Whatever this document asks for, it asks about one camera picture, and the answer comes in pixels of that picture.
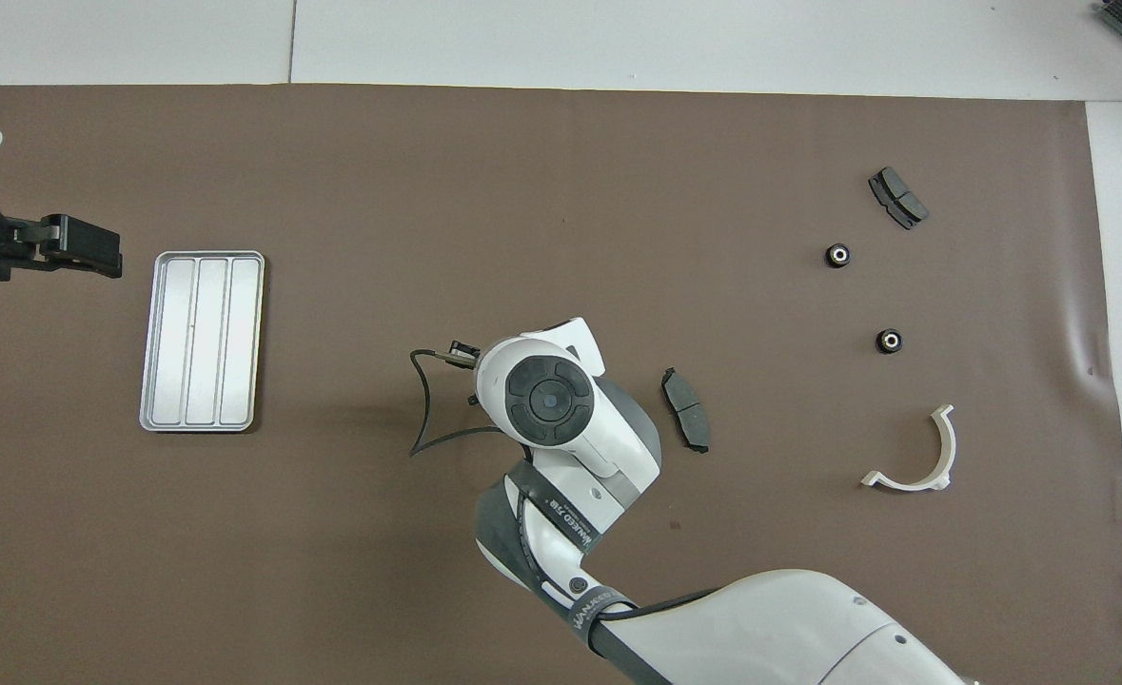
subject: strap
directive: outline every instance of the strap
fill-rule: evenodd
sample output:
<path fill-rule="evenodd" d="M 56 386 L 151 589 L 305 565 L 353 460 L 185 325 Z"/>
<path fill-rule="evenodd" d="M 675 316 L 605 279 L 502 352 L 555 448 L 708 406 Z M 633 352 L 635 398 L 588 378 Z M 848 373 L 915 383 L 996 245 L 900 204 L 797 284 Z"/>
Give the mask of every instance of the strap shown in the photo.
<path fill-rule="evenodd" d="M 505 475 L 509 476 L 509 481 L 513 481 L 519 493 L 526 494 L 526 499 L 534 503 L 549 521 L 552 521 L 557 530 L 568 537 L 574 547 L 581 549 L 582 555 L 590 554 L 595 545 L 603 540 L 604 534 L 578 511 L 578 507 L 574 507 L 569 498 L 561 494 L 561 490 L 557 490 L 557 485 L 552 485 L 548 478 L 543 478 L 534 465 L 518 462 Z"/>
<path fill-rule="evenodd" d="M 587 590 L 586 594 L 578 598 L 578 601 L 573 603 L 573 608 L 569 610 L 569 628 L 572 628 L 573 632 L 578 635 L 578 639 L 581 640 L 582 645 L 590 647 L 590 631 L 599 622 L 599 614 L 607 607 L 611 607 L 611 604 L 618 602 L 623 602 L 627 607 L 636 605 L 629 602 L 618 590 L 608 587 L 607 585 L 595 585 L 590 590 Z"/>

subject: white floor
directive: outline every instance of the white floor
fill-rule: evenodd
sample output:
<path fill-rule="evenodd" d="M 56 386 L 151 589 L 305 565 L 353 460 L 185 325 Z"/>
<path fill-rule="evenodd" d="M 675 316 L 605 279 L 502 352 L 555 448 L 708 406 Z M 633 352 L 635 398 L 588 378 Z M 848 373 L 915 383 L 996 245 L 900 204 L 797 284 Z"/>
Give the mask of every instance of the white floor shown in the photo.
<path fill-rule="evenodd" d="M 1122 39 L 1091 0 L 0 1 L 0 84 L 1086 100 L 1122 411 Z"/>

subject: black cable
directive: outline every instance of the black cable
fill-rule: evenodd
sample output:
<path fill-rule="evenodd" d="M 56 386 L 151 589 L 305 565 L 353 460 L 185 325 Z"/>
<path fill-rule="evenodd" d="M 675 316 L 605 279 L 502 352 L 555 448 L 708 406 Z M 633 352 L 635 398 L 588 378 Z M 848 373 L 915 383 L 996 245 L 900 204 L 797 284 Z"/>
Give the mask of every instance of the black cable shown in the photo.
<path fill-rule="evenodd" d="M 408 361 L 412 362 L 412 367 L 417 370 L 417 377 L 421 377 L 421 388 L 425 391 L 425 416 L 422 417 L 421 431 L 417 432 L 417 439 L 412 444 L 412 451 L 408 452 L 408 456 L 414 456 L 421 454 L 425 450 L 433 447 L 435 445 L 442 445 L 448 439 L 453 439 L 457 437 L 463 437 L 465 435 L 472 435 L 477 433 L 500 433 L 500 429 L 496 425 L 481 425 L 479 428 L 466 428 L 463 431 L 456 431 L 456 433 L 449 433 L 443 435 L 443 437 L 436 437 L 430 439 L 429 443 L 422 443 L 425 438 L 425 432 L 430 429 L 430 381 L 425 378 L 424 370 L 421 369 L 421 362 L 417 362 L 417 357 L 430 355 L 434 359 L 442 359 L 434 350 L 413 350 L 408 353 Z"/>
<path fill-rule="evenodd" d="M 552 580 L 549 572 L 543 571 L 543 566 L 540 565 L 539 561 L 535 559 L 535 552 L 531 550 L 531 541 L 526 538 L 526 493 L 522 490 L 517 491 L 517 508 L 514 516 L 517 517 L 517 543 L 523 547 L 523 556 L 526 556 L 526 568 L 530 568 L 531 573 L 535 574 L 536 581 L 546 582 L 549 585 L 555 587 L 557 593 L 564 594 L 570 601 L 573 598 L 572 594 L 567 593 L 565 589 L 557 581 Z"/>

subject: rubber bushing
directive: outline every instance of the rubber bushing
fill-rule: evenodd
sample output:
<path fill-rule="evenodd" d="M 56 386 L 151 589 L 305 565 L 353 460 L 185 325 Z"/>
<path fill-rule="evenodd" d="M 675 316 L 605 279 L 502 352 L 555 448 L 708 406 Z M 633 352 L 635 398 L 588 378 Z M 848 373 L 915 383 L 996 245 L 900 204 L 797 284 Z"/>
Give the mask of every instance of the rubber bushing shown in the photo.
<path fill-rule="evenodd" d="M 884 355 L 892 355 L 903 349 L 903 334 L 900 334 L 898 330 L 886 328 L 879 331 L 877 340 L 877 351 L 882 352 Z"/>
<path fill-rule="evenodd" d="M 827 266 L 834 269 L 845 268 L 848 266 L 848 261 L 853 260 L 853 254 L 848 251 L 848 246 L 844 246 L 843 242 L 836 242 L 835 246 L 827 248 L 822 257 L 827 260 Z"/>

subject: black brake pad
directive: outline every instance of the black brake pad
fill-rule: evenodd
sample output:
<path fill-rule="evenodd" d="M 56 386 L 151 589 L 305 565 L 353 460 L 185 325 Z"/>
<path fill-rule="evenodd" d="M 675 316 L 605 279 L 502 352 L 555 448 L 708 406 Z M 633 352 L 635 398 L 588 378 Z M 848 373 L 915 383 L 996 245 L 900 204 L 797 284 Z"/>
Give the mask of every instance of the black brake pad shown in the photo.
<path fill-rule="evenodd" d="M 674 416 L 679 419 L 679 431 L 687 447 L 700 454 L 708 452 L 709 419 L 691 382 L 669 368 L 661 378 L 661 389 L 665 391 L 670 408 L 674 409 Z"/>
<path fill-rule="evenodd" d="M 891 167 L 884 167 L 873 178 L 868 179 L 870 191 L 874 192 L 877 204 L 886 207 L 886 213 L 899 222 L 903 229 L 912 230 L 914 225 L 929 217 L 929 207 L 925 207 L 914 192 L 900 178 Z"/>

